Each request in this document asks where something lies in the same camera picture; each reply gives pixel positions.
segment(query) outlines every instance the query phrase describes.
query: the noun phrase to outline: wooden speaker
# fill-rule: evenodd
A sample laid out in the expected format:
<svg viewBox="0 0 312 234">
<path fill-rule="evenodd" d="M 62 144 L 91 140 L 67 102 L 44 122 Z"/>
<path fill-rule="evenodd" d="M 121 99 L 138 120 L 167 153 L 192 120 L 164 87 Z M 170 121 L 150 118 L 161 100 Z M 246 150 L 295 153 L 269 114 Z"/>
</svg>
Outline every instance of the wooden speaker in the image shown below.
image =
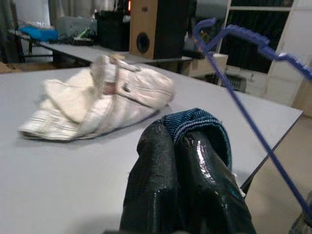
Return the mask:
<svg viewBox="0 0 312 234">
<path fill-rule="evenodd" d="M 132 0 L 130 54 L 150 59 L 180 58 L 189 0 Z"/>
</svg>

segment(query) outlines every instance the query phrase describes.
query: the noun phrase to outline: white shelf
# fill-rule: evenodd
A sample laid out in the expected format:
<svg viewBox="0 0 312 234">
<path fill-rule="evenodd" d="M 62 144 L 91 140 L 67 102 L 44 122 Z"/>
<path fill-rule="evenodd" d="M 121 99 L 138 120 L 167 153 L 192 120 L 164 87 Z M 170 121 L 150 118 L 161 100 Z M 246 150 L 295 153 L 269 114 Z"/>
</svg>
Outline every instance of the white shelf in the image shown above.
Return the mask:
<svg viewBox="0 0 312 234">
<path fill-rule="evenodd" d="M 291 11 L 291 7 L 231 6 L 230 10 L 236 10 L 236 11 Z"/>
</svg>

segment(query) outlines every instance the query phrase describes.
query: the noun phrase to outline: white jacket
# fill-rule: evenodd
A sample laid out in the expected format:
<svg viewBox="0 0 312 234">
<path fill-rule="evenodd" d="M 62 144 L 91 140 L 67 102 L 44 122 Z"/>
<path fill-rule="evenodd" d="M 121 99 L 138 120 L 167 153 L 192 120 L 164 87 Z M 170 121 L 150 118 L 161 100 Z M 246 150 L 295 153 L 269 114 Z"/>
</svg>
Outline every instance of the white jacket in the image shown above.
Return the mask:
<svg viewBox="0 0 312 234">
<path fill-rule="evenodd" d="M 115 82 L 115 94 L 103 94 Z M 172 100 L 172 81 L 154 70 L 100 57 L 66 83 L 46 80 L 39 110 L 19 131 L 26 138 L 69 141 L 135 124 Z"/>
</svg>

